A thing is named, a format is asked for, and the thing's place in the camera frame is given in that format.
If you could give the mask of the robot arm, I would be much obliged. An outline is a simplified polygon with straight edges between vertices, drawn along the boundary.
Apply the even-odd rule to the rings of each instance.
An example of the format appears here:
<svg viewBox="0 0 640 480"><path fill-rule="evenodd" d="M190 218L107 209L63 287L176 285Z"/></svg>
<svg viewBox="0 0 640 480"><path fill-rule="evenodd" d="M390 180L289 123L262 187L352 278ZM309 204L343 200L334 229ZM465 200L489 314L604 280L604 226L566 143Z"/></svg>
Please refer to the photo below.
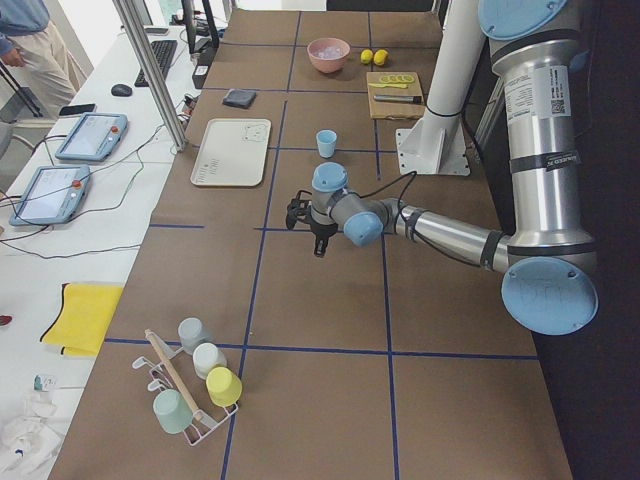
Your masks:
<svg viewBox="0 0 640 480"><path fill-rule="evenodd" d="M488 230L413 207L368 200L335 162L314 171L308 199L296 197L286 224L310 226L315 253L342 232L363 246L403 235L461 262L503 274L509 314L531 331L565 335L586 326L599 299L596 247L580 223L569 66L577 54L579 1L453 1L423 116L397 131L402 173L449 174L463 162L462 112L483 49L504 87L516 229Z"/></svg>

